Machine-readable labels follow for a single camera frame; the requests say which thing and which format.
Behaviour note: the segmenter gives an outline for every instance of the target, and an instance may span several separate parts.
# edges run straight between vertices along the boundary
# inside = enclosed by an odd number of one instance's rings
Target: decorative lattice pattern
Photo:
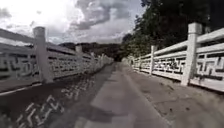
[[[224,52],[197,55],[194,77],[197,79],[224,80]]]

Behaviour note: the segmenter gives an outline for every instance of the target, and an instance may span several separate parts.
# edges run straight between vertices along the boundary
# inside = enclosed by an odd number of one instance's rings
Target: cloud
[[[0,19],[1,18],[10,18],[11,14],[9,13],[9,11],[6,8],[1,9],[0,8]]]
[[[1,28],[32,36],[34,27],[43,26],[47,41],[55,44],[119,42],[133,29],[135,15],[144,11],[140,0],[0,0],[0,3]]]
[[[84,21],[71,23],[73,29],[86,30],[97,24],[105,23],[116,19],[130,18],[126,2],[119,0],[105,2],[102,0],[78,0],[76,7],[80,8],[84,14]]]

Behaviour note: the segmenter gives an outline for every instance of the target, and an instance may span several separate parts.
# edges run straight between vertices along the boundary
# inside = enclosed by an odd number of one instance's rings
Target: carved railing panel
[[[171,57],[155,59],[153,71],[160,71],[172,74],[183,74],[186,57]]]
[[[224,52],[198,54],[194,79],[224,81]]]
[[[0,45],[0,91],[40,83],[40,72],[33,49]]]

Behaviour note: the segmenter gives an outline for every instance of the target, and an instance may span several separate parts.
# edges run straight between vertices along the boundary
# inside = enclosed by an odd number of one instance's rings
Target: tree
[[[136,17],[131,41],[127,41],[136,56],[149,53],[151,44],[164,48],[186,40],[189,23],[209,23],[207,0],[142,0],[142,6],[146,11]]]

